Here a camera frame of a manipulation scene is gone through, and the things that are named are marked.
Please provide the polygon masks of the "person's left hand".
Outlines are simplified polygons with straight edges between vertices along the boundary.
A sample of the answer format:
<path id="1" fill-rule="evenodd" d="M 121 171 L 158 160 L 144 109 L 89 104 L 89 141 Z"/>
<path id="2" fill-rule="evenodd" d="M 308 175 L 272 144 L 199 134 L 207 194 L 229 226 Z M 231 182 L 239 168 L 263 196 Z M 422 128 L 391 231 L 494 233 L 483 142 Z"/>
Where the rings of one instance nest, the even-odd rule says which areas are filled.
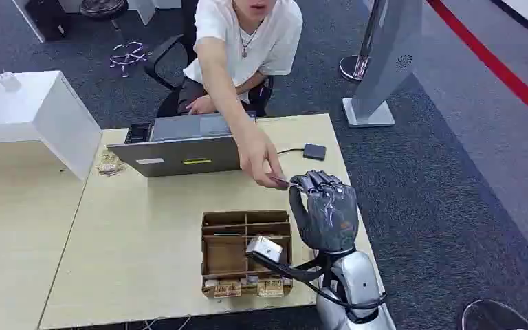
<path id="1" fill-rule="evenodd" d="M 188 110 L 188 115 L 203 115 L 217 112 L 215 103 L 209 95 L 198 97 L 186 106 L 186 110 Z"/>

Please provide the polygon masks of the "person's right hand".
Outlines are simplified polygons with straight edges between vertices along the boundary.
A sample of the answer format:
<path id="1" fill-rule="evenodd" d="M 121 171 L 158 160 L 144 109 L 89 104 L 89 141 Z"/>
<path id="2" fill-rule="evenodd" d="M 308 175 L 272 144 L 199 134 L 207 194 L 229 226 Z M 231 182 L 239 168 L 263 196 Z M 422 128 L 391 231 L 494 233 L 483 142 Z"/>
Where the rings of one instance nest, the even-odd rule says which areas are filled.
<path id="1" fill-rule="evenodd" d="M 255 124 L 246 124 L 232 130 L 238 147 L 241 169 L 259 186 L 283 189 L 273 177 L 283 177 L 278 153 L 271 140 Z"/>

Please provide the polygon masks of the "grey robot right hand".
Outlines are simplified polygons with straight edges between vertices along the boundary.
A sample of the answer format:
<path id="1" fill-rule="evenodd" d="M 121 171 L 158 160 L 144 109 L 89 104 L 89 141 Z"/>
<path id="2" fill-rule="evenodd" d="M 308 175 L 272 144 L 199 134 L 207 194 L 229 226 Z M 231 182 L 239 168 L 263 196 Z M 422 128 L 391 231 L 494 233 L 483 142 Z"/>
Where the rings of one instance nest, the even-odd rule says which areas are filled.
<path id="1" fill-rule="evenodd" d="M 355 189 L 335 175 L 310 170 L 290 179 L 289 205 L 302 242 L 337 254 L 354 248 L 359 217 Z"/>

